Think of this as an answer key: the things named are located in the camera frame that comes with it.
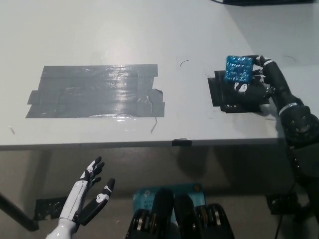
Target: white table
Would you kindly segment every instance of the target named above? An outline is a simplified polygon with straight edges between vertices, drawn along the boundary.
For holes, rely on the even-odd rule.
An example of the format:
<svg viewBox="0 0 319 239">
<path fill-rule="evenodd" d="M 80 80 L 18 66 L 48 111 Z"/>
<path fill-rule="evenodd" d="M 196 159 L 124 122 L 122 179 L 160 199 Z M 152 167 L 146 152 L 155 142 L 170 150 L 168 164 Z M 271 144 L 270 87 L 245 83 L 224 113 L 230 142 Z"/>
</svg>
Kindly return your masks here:
<svg viewBox="0 0 319 239">
<path fill-rule="evenodd" d="M 281 129 L 273 116 L 226 114 L 212 106 L 207 77 L 225 68 L 227 55 L 272 58 L 293 93 L 319 116 L 319 4 L 4 0 L 0 32 L 1 149 L 276 140 Z M 163 91 L 165 117 L 152 133 L 154 118 L 25 118 L 43 66 L 113 64 L 158 64 L 153 88 Z"/>
</svg>

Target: blue cube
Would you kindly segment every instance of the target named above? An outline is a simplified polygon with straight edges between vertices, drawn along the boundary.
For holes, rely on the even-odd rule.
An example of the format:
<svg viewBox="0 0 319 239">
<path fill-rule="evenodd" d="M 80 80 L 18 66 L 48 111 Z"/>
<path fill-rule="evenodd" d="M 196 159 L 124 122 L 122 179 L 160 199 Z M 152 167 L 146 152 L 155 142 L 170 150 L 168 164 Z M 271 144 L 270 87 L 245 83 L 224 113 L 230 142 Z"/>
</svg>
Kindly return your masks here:
<svg viewBox="0 0 319 239">
<path fill-rule="evenodd" d="M 250 57 L 227 56 L 226 82 L 250 83 L 253 74 L 254 60 Z"/>
</svg>

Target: tape patch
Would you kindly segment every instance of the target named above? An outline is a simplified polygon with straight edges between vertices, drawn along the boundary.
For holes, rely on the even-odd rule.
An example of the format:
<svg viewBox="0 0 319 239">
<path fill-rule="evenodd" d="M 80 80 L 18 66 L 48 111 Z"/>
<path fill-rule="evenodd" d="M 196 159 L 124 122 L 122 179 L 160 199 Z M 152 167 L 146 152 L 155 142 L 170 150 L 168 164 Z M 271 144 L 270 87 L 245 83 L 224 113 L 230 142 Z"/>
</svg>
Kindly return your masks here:
<svg viewBox="0 0 319 239">
<path fill-rule="evenodd" d="M 164 117 L 157 65 L 45 66 L 26 118 Z"/>
</svg>

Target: cable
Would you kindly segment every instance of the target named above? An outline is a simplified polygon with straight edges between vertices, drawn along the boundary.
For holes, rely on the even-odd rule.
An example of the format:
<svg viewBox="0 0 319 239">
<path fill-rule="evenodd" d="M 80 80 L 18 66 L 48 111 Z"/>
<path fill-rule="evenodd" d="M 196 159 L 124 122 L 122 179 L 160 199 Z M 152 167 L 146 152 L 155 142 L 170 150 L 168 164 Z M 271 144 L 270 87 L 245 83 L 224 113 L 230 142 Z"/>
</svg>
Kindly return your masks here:
<svg viewBox="0 0 319 239">
<path fill-rule="evenodd" d="M 295 184 L 296 184 L 296 181 L 294 181 L 294 183 L 292 184 L 292 186 L 291 186 L 291 188 L 289 189 L 289 191 L 288 191 L 287 194 L 290 194 L 290 193 L 292 192 L 292 190 L 293 190 L 294 187 L 295 187 Z M 281 214 L 281 215 L 280 215 L 280 218 L 279 218 L 278 225 L 277 225 L 276 234 L 275 234 L 275 238 L 274 238 L 274 239 L 277 239 L 277 237 L 278 237 L 279 230 L 280 230 L 280 227 L 281 227 L 281 223 L 283 222 L 283 217 L 284 217 L 284 215 Z"/>
</svg>

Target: white robotic hand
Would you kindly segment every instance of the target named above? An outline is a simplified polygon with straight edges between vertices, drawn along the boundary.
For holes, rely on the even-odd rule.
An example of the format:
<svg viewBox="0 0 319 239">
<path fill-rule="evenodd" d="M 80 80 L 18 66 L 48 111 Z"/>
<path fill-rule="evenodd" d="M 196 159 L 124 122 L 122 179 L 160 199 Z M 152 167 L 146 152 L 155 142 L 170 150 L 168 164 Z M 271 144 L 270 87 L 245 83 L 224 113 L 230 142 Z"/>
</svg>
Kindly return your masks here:
<svg viewBox="0 0 319 239">
<path fill-rule="evenodd" d="M 88 190 L 101 181 L 101 177 L 95 177 L 101 173 L 104 166 L 101 160 L 102 157 L 95 159 L 74 184 L 62 209 L 58 226 L 46 239 L 71 239 L 80 224 L 88 224 L 107 204 L 115 184 L 113 178 L 108 181 L 102 193 L 82 209 Z"/>
</svg>

